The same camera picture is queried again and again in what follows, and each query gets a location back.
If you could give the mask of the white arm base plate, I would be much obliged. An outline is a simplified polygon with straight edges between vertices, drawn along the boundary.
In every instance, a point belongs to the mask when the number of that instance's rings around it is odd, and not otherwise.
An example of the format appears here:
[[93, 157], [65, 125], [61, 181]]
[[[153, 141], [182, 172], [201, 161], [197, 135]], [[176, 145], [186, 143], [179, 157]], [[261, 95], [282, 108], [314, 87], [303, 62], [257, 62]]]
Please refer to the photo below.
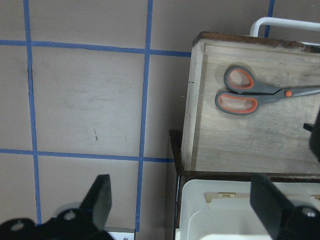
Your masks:
[[105, 228], [114, 240], [135, 240], [135, 230], [127, 228]]

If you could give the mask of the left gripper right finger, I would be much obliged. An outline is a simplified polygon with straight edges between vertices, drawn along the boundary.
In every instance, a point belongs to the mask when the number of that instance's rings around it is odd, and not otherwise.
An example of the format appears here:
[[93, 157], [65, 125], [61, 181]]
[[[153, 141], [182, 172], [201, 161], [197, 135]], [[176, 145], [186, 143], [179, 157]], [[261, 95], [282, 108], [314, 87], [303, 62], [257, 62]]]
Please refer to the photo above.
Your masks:
[[272, 239], [280, 239], [294, 205], [264, 174], [251, 175], [250, 205]]

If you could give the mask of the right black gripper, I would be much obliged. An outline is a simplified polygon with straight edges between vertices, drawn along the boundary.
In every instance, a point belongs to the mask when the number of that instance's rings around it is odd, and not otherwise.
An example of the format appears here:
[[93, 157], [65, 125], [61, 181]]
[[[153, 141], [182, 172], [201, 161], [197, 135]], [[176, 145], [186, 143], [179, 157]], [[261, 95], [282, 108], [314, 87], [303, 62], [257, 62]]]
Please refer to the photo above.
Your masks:
[[309, 148], [317, 160], [320, 159], [320, 113], [318, 112], [314, 124], [304, 123], [303, 129], [311, 132], [309, 139]]

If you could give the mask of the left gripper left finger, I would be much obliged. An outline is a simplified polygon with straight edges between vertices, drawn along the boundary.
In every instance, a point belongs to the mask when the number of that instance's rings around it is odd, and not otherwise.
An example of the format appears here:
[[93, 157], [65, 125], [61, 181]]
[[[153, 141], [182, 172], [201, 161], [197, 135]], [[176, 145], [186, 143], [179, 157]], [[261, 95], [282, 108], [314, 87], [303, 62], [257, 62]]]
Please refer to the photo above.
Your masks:
[[98, 230], [104, 230], [111, 208], [110, 175], [98, 175], [80, 204], [79, 209], [92, 221]]

